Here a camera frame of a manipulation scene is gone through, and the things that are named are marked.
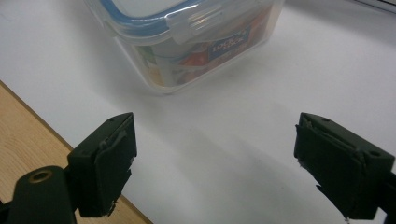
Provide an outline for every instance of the transparent plastic container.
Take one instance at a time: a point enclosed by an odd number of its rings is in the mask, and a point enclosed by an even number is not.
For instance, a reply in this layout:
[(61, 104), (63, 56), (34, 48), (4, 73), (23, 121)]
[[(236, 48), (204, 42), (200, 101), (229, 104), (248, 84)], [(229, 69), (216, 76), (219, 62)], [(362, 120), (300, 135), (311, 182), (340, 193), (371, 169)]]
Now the transparent plastic container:
[(176, 91), (267, 40), (283, 0), (85, 0), (146, 83)]

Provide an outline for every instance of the colorful label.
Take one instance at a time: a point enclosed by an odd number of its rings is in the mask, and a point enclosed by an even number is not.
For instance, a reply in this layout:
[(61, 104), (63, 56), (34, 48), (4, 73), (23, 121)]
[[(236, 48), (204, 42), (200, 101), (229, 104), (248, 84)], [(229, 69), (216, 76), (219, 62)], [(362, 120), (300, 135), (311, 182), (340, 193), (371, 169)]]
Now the colorful label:
[(223, 54), (233, 49), (237, 49), (242, 44), (247, 43), (249, 34), (250, 34), (250, 27), (248, 27), (247, 29), (239, 32), (238, 34), (232, 37), (214, 42), (208, 48), (209, 61), (215, 60), (218, 57), (221, 57)]

